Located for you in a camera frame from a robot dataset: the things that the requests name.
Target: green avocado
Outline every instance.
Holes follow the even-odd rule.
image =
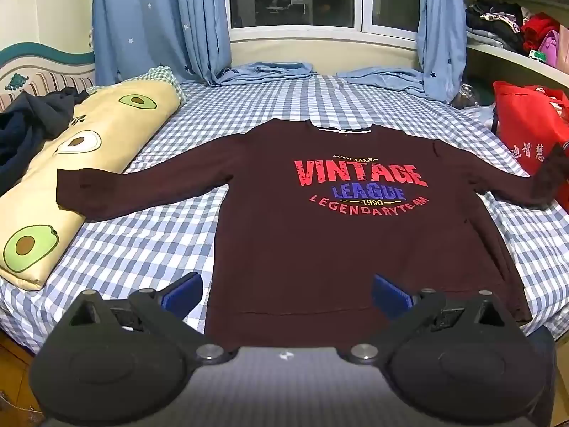
[[[156,109],[156,103],[148,96],[141,94],[129,94],[128,96],[123,96],[118,101],[138,109]]]
[[[26,226],[8,239],[4,263],[14,273],[21,273],[53,251],[58,243],[59,236],[52,226]]]

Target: red bag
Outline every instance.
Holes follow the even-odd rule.
[[[539,86],[519,87],[507,82],[494,82],[493,86],[500,139],[527,173],[536,173],[555,143],[561,144],[567,154],[569,99],[564,92]],[[557,201],[569,212],[569,183],[561,186]]]

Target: bed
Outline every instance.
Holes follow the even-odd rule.
[[[525,175],[500,141],[477,119],[439,103],[335,77],[212,88],[183,84],[187,103],[132,161],[139,171],[219,136],[245,132],[271,118],[310,119],[318,126],[361,128],[372,123],[440,138],[498,168]],[[125,298],[140,288],[161,289],[190,271],[201,274],[203,299],[186,318],[203,332],[213,270],[217,214],[227,186],[202,197],[106,222],[86,222],[45,287],[23,291],[0,278],[0,327],[37,352],[76,295],[96,289]],[[558,338],[569,329],[569,216],[554,203],[546,211],[497,201],[484,203],[506,240],[525,284],[534,319]]]

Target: sweatshirt sleeve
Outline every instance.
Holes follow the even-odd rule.
[[[223,136],[128,174],[58,169],[56,202],[102,221],[201,196],[234,177],[244,158],[244,140],[242,134]]]
[[[531,177],[502,171],[469,151],[439,140],[434,141],[434,152],[447,165],[456,168],[477,193],[491,192],[502,200],[520,206],[543,207],[550,204],[559,186],[569,178],[569,158],[559,144],[553,146]]]

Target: maroon sweatshirt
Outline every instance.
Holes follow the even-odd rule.
[[[569,176],[556,146],[531,178],[442,141],[271,120],[139,172],[58,170],[57,202],[109,220],[229,184],[215,235],[206,334],[232,348],[340,346],[385,325],[375,274],[413,294],[495,292],[530,321],[523,283],[483,202],[545,206]]]

